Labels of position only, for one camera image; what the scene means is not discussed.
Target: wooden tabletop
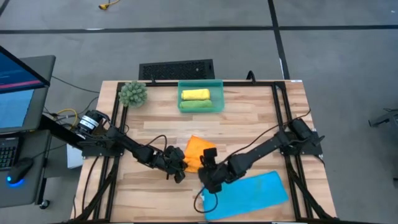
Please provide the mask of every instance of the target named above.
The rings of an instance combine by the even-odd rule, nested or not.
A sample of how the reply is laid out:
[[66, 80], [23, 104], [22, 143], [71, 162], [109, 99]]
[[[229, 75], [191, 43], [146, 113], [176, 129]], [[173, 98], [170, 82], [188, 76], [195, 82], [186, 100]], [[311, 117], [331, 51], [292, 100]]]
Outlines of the wooden tabletop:
[[[97, 104], [97, 110], [111, 116], [116, 94], [117, 81], [105, 81]], [[290, 108], [293, 117], [308, 112], [308, 102], [302, 82], [286, 81]], [[279, 93], [282, 113], [284, 113], [282, 94]], [[139, 109], [129, 109], [126, 124], [130, 130], [127, 135], [145, 144], [154, 137], [164, 134], [168, 144], [185, 150], [191, 135], [211, 141], [217, 145], [221, 161], [228, 154], [249, 144], [264, 130], [277, 124], [272, 90], [268, 86], [224, 87], [225, 109], [220, 114], [181, 114], [177, 108], [177, 87], [148, 87], [148, 101]], [[119, 107], [116, 124], [120, 123], [122, 106]], [[313, 128], [311, 115], [303, 118]], [[273, 136], [277, 128], [261, 137], [252, 147]], [[156, 140], [152, 145], [162, 149], [164, 140]], [[330, 194], [328, 180], [323, 164], [313, 156], [302, 156], [303, 169], [309, 191], [325, 209], [335, 216], [335, 208]], [[94, 158], [86, 159], [76, 192], [77, 215], [81, 213], [81, 200], [86, 178]], [[103, 158], [94, 166], [88, 183], [85, 206], [97, 191]], [[258, 160], [245, 177], [276, 170], [282, 179], [290, 198], [289, 183], [284, 158], [276, 151]], [[186, 178], [176, 184], [173, 178], [166, 180], [166, 174], [150, 169], [127, 152], [122, 156], [118, 181], [111, 215], [112, 222], [200, 222], [204, 216], [193, 209], [193, 199], [200, 190], [197, 174], [186, 173]], [[302, 195], [297, 189], [302, 216], [305, 216]], [[100, 218], [104, 217], [108, 193], [101, 204]], [[203, 210], [201, 199], [198, 208]], [[222, 221], [292, 221], [294, 212], [289, 200], [281, 205], [265, 208], [251, 213], [237, 215]]]

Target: translucent green bin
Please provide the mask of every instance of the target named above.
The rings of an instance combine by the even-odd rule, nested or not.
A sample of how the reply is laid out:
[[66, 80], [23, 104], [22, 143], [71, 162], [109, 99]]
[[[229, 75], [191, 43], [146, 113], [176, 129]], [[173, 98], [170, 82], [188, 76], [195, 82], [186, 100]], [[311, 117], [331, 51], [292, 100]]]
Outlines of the translucent green bin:
[[[183, 90], [209, 89], [212, 108], [180, 108]], [[181, 113], [219, 113], [224, 109], [224, 85], [222, 80], [181, 80], [178, 82], [177, 107]]]

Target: yellow cable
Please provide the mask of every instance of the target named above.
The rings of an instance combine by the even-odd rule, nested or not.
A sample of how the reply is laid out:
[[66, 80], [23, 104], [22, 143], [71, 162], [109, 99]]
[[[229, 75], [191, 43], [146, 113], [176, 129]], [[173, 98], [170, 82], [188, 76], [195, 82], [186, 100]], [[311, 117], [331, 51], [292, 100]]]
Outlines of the yellow cable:
[[75, 120], [74, 120], [74, 122], [72, 124], [72, 127], [74, 127], [74, 125], [76, 125], [76, 122], [77, 122], [77, 112], [74, 109], [71, 109], [71, 108], [63, 109], [63, 110], [58, 111], [57, 114], [59, 115], [60, 113], [63, 113], [63, 112], [66, 112], [66, 111], [74, 112]]
[[111, 3], [100, 4], [98, 7], [99, 7], [100, 9], [102, 9], [102, 10], [107, 10], [108, 7], [110, 7], [110, 6], [113, 5], [113, 4], [118, 3], [119, 1], [120, 1], [120, 0], [116, 0], [116, 1], [111, 2]]

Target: monitor screen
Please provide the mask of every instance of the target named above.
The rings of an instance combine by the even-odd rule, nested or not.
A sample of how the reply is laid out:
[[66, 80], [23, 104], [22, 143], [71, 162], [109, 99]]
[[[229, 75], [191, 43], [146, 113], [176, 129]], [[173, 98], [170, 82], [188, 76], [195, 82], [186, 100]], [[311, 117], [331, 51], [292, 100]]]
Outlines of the monitor screen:
[[33, 69], [0, 47], [0, 93], [42, 88], [47, 83]]

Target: black keyboard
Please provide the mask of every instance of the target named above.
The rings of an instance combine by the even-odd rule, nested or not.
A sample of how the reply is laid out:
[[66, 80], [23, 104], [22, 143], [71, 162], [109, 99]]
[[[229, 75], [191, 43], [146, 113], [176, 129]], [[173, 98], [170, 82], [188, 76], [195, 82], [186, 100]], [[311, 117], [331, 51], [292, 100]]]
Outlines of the black keyboard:
[[212, 60], [140, 64], [140, 80], [199, 80], [214, 79]]
[[10, 169], [18, 160], [20, 138], [0, 138], [0, 170]]

